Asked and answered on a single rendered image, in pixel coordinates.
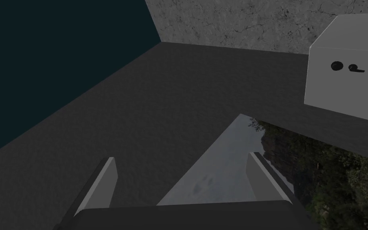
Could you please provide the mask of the white door leaf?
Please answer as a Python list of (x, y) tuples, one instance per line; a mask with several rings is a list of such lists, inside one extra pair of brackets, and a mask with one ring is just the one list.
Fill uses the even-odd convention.
[(368, 120), (368, 14), (338, 15), (310, 46), (304, 103)]

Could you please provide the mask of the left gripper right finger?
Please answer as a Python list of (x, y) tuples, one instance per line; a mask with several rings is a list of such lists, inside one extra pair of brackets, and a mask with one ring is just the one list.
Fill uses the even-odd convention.
[(292, 190), (259, 152), (248, 154), (245, 171), (258, 201), (286, 200), (297, 208), (303, 208)]

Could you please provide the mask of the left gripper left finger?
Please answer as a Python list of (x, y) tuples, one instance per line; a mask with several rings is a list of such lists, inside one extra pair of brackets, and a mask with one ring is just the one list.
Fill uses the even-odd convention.
[(84, 209), (109, 208), (117, 180), (115, 158), (103, 158), (72, 202), (63, 221), (69, 221)]

